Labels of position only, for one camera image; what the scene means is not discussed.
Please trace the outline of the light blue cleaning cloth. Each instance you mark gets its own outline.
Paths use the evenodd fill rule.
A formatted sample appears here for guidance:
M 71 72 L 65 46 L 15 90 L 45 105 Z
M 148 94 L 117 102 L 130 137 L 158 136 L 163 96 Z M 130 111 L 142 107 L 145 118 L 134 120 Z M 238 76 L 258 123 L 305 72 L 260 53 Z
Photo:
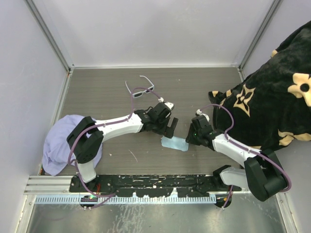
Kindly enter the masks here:
M 176 136 L 173 136 L 172 138 L 162 137 L 161 145 L 165 148 L 180 151 L 187 151 L 189 149 L 189 144 L 186 142 L 186 140 Z

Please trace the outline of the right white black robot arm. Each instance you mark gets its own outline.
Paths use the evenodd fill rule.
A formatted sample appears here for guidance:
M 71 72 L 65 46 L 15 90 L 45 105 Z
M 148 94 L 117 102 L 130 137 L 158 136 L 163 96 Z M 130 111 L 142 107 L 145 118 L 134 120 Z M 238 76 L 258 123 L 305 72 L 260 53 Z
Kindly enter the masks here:
M 266 201 L 290 187 L 289 178 L 274 151 L 253 149 L 214 130 L 205 114 L 191 119 L 186 142 L 222 153 L 242 166 L 239 169 L 226 166 L 216 171 L 218 176 L 213 179 L 213 185 L 218 191 L 233 185 L 248 189 L 255 198 Z

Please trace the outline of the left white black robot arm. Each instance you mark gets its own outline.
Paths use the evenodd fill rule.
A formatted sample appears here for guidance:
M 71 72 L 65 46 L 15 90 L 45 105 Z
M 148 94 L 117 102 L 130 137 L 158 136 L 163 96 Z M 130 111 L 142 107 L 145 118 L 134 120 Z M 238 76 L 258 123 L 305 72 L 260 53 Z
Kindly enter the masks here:
M 135 110 L 130 115 L 110 120 L 95 121 L 90 116 L 84 117 L 67 137 L 81 176 L 80 187 L 86 192 L 93 192 L 97 188 L 93 160 L 103 142 L 140 132 L 154 132 L 172 138 L 178 123 L 178 119 L 173 118 L 171 126 L 168 126 L 173 109 L 173 103 L 160 102 L 147 110 Z

